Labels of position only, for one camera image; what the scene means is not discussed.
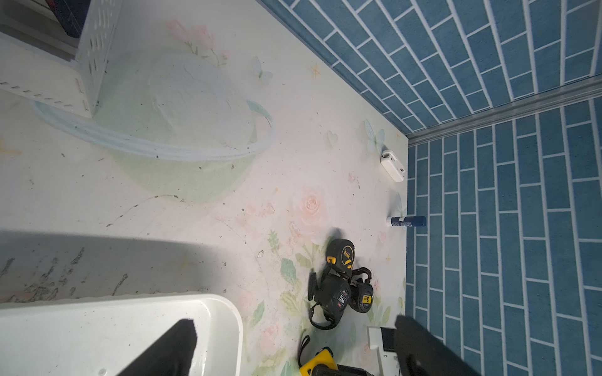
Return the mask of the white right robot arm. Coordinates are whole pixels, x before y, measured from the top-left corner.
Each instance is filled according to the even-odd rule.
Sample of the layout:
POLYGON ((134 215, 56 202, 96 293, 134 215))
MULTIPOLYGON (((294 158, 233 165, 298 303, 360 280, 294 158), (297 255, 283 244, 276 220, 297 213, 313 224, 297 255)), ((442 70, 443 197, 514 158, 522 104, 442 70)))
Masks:
POLYGON ((377 353, 380 375, 401 374, 394 334, 395 329, 391 327, 368 327, 368 346, 377 353))

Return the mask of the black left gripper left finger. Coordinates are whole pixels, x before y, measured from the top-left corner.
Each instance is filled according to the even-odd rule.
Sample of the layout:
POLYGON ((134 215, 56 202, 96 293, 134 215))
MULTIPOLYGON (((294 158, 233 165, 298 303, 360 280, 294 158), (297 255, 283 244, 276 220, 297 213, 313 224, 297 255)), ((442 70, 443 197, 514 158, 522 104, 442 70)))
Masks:
POLYGON ((194 321, 177 321, 119 375, 189 375, 197 346, 194 321))

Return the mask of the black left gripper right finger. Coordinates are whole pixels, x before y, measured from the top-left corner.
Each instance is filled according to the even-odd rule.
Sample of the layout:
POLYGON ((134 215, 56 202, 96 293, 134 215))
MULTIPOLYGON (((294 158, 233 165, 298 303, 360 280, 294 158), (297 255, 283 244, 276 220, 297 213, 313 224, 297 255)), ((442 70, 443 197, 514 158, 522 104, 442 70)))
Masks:
POLYGON ((393 347, 401 375, 479 375, 410 316, 397 317, 393 347))

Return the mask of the small black yellow tape measure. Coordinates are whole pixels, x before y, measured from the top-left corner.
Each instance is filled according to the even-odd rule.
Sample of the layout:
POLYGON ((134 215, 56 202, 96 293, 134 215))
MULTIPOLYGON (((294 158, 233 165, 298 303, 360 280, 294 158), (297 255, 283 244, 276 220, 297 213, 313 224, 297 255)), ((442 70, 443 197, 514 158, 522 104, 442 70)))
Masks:
POLYGON ((367 314, 372 308, 374 288, 371 281, 372 271, 370 269, 361 267, 352 271, 350 307, 358 313, 367 314))

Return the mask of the black 3m tape measure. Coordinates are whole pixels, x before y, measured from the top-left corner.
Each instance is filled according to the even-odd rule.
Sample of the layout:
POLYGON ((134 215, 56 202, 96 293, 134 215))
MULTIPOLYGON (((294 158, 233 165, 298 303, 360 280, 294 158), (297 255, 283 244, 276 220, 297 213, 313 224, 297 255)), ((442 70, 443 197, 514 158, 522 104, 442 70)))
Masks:
POLYGON ((334 239, 327 246, 326 264, 345 278, 350 278, 354 268, 355 247, 347 239, 334 239))

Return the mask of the black 5M tape measure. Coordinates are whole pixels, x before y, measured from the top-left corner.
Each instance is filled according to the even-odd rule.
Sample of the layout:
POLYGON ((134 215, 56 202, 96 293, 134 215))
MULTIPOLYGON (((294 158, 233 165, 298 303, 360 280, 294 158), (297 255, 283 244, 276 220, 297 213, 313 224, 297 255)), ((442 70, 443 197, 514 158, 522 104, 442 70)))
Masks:
POLYGON ((308 280, 307 298, 314 304, 309 309, 309 321, 316 329, 328 331, 334 329, 341 321, 351 297, 351 286, 348 281, 337 272, 327 272, 318 282, 318 274, 310 273, 308 280), (315 308, 322 309, 326 319, 324 324, 314 321, 315 308))

